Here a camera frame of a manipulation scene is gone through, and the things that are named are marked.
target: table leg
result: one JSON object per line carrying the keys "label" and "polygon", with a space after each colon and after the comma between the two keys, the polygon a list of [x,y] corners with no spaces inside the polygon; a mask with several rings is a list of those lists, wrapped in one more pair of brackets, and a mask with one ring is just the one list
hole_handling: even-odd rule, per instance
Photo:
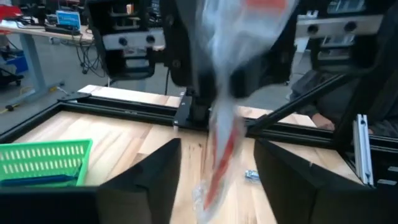
{"label": "table leg", "polygon": [[62,81],[51,85],[46,85],[32,35],[20,34],[20,38],[27,66],[29,68],[30,78],[32,80],[32,89],[31,91],[28,91],[27,93],[8,101],[9,105],[19,104],[23,101],[36,100],[47,94],[50,89],[53,89],[56,86],[62,86],[64,84]]}

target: person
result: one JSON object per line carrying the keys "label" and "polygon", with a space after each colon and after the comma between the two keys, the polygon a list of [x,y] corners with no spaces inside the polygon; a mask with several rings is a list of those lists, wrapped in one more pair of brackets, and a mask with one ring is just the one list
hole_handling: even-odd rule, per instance
{"label": "person", "polygon": [[[307,72],[292,85],[290,101],[297,99],[330,77],[330,74],[318,74],[313,70]],[[297,113],[309,116],[318,128],[334,131],[348,107],[358,82],[359,79],[356,79],[340,86],[313,103],[300,108]],[[375,110],[371,108],[371,111],[375,113],[372,116],[374,120],[369,121],[369,133],[398,138],[398,91],[395,91],[388,99],[384,99],[379,108]]]}

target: robotic workstation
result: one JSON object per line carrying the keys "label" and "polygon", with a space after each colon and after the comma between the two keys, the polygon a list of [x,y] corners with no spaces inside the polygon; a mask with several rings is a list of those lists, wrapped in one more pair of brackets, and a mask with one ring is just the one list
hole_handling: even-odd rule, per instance
{"label": "robotic workstation", "polygon": [[[254,159],[262,188],[277,223],[396,223],[396,185],[380,180],[398,180],[390,169],[398,167],[398,141],[381,136],[369,137],[370,148],[363,150],[371,152],[368,165],[373,168],[372,181],[365,181],[358,172],[364,166],[355,163],[354,154],[356,156],[358,151],[356,141],[352,142],[353,121],[357,114],[366,114],[384,84],[396,78],[392,74],[396,69],[393,58],[398,52],[394,43],[397,38],[395,14],[398,2],[365,2],[365,11],[342,17],[327,15],[329,1],[301,1],[271,51],[253,58],[232,76],[232,94],[236,98],[246,98],[263,86],[289,80],[296,37],[310,37],[316,40],[312,44],[317,46],[319,38],[328,35],[356,35],[354,44],[347,47],[351,58],[349,63],[345,62],[346,66],[323,67],[313,62],[318,70],[335,73],[335,77],[266,116],[247,119],[248,137],[256,139]],[[173,82],[187,88],[178,109],[75,93],[6,132],[0,136],[0,142],[13,142],[22,132],[26,133],[60,110],[84,111],[178,126],[180,129],[207,130],[209,108],[216,88],[211,63],[194,35],[195,2],[160,0],[160,12],[156,13],[149,10],[150,1],[133,1],[134,13],[127,14],[125,5],[130,3],[112,0],[86,2],[90,27],[104,69],[113,80],[139,80],[151,77],[156,63],[164,63],[170,69]],[[313,10],[318,10],[318,19],[297,20],[298,14]],[[139,18],[137,24],[133,24],[131,17]],[[142,49],[145,49],[145,55],[131,55],[133,51]],[[128,60],[147,60],[148,66],[128,67]],[[351,107],[335,132],[278,123],[298,107],[354,78],[361,81],[351,100]],[[336,150],[361,181],[336,175],[269,141]],[[169,223],[177,191],[181,153],[180,142],[174,139],[98,187],[28,192],[10,190],[0,192],[0,203],[8,201],[17,205],[17,202],[24,203],[27,198],[40,200],[47,204],[46,215],[65,217],[68,213],[70,216],[65,217],[68,221]],[[67,205],[64,210],[51,206],[57,200]],[[24,206],[24,213],[36,218],[39,210],[43,210],[31,203]],[[2,212],[7,211],[12,212],[12,206],[2,209]]]}

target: desk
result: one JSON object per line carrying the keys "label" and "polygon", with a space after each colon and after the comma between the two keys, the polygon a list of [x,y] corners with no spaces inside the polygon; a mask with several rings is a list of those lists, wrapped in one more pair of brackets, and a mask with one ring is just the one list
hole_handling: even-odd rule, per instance
{"label": "desk", "polygon": [[[174,96],[93,85],[84,87],[80,92],[91,93],[93,96],[174,107],[178,107],[180,101]],[[257,118],[270,111],[242,107],[241,112],[246,117]],[[298,114],[292,114],[281,122],[314,126],[310,118]],[[125,171],[176,137],[182,140],[182,161],[171,223],[196,223],[192,190],[199,184],[200,177],[203,175],[202,169],[205,163],[201,158],[207,142],[205,133],[184,129],[176,131],[168,126],[64,111],[22,136],[17,142],[92,138],[93,147],[86,185],[99,185]],[[274,143],[339,175],[359,182],[335,151]],[[243,142],[242,166],[239,168],[239,175],[231,185],[228,196],[212,223],[276,223],[262,187],[244,181],[244,171],[256,169],[253,147],[254,139],[246,138]]]}
{"label": "desk", "polygon": [[62,86],[63,82],[50,83],[47,84],[44,80],[43,71],[40,66],[39,56],[37,55],[37,49],[35,46],[35,42],[33,39],[33,35],[41,35],[45,37],[56,37],[59,39],[66,40],[89,40],[91,41],[93,36],[86,32],[86,26],[81,27],[82,36],[74,36],[65,35],[65,34],[56,34],[51,32],[46,32],[43,29],[22,29],[18,28],[16,22],[13,21],[2,21],[0,24],[0,30],[8,30],[19,34],[21,39],[22,49],[24,51],[24,55],[26,58],[27,66],[29,68],[29,73],[32,77],[32,90],[24,93],[17,98],[14,98],[7,103],[9,105],[15,105],[22,103],[23,101],[30,101],[40,98],[49,92],[51,88],[56,86]]}

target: metal bracket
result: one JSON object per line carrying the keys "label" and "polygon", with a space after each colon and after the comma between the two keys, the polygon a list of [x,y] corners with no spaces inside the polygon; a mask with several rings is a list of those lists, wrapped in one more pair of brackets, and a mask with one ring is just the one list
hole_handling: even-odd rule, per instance
{"label": "metal bracket", "polygon": [[71,92],[66,94],[65,96],[58,99],[59,102],[70,102],[70,101],[77,101],[79,99],[84,99],[90,97],[90,93],[80,93],[80,92]]}
{"label": "metal bracket", "polygon": [[356,175],[363,184],[374,186],[368,118],[358,114],[353,122]]}

